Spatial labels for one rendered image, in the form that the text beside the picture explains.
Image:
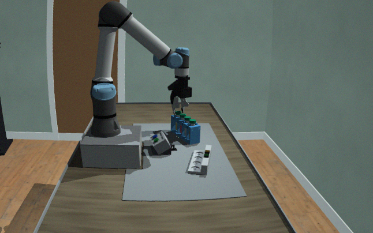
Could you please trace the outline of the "blue four-tube rack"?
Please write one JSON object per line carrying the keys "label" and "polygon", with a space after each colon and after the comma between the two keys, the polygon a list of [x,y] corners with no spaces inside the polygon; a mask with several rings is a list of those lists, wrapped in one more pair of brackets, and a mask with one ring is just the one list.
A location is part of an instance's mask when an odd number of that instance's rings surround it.
{"label": "blue four-tube rack", "polygon": [[[177,130],[176,130],[177,122]],[[182,126],[182,134],[180,133],[180,125]],[[184,130],[186,128],[186,137],[184,135]],[[189,145],[200,143],[200,125],[195,123],[195,126],[191,126],[190,123],[186,123],[185,120],[181,120],[180,117],[176,115],[171,115],[171,131],[187,142]],[[190,135],[189,135],[190,131]]]}

